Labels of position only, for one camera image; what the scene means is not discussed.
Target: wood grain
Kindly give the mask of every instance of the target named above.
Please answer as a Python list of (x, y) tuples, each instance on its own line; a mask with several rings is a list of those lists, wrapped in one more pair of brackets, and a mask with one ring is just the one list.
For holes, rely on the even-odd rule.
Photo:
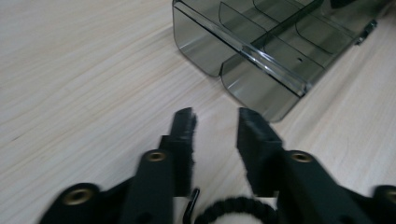
[[(286, 148), (314, 153), (340, 184), (366, 195), (396, 185), (395, 39), (393, 7), (274, 124)], [(173, 114), (190, 106), (199, 119), (196, 212), (250, 195), (234, 146), (240, 104), (178, 51), (170, 1), (2, 1), (0, 223), (37, 223), (62, 189), (109, 189), (133, 175)], [(177, 223), (186, 201), (177, 199)]]

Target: black cable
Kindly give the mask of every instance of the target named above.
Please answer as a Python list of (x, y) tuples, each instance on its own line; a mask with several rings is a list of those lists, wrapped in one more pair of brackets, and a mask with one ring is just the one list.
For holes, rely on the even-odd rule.
[(231, 213), (253, 215), (264, 224), (276, 224), (277, 220), (276, 211), (269, 204), (246, 197), (238, 197), (215, 202), (195, 219), (194, 224), (208, 224), (218, 217)]

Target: tabletop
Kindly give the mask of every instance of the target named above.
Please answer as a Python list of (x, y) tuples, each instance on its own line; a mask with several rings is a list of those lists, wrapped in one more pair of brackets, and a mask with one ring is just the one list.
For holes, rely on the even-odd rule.
[[(396, 6), (273, 127), (286, 149), (316, 155), (363, 195), (396, 185)], [(238, 102), (177, 49), (172, 4), (0, 3), (0, 222), (37, 223), (80, 182), (110, 189), (192, 107), (195, 213), (252, 195), (235, 147)], [(176, 199), (175, 220), (187, 199)], [(229, 216), (217, 223), (249, 222)]]

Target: screw hole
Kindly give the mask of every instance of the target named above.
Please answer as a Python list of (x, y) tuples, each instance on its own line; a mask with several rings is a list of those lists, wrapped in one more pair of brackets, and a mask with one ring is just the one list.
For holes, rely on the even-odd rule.
[(163, 154), (162, 152), (152, 152), (148, 154), (149, 161), (163, 161), (165, 157), (165, 154)]
[(136, 218), (136, 222), (140, 224), (150, 223), (152, 216), (149, 213), (142, 213)]
[(312, 158), (310, 156), (308, 156), (307, 154), (303, 154), (303, 153), (293, 153), (291, 155), (291, 157), (295, 161), (300, 161), (300, 162), (311, 162), (312, 161)]
[(75, 189), (64, 196), (64, 204), (77, 205), (87, 202), (93, 195), (90, 189)]

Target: gray tinted plastic tray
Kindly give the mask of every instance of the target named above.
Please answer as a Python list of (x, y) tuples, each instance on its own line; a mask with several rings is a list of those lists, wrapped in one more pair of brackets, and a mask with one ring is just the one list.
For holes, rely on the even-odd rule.
[(242, 104), (278, 121), (390, 2), (175, 0), (175, 40)]

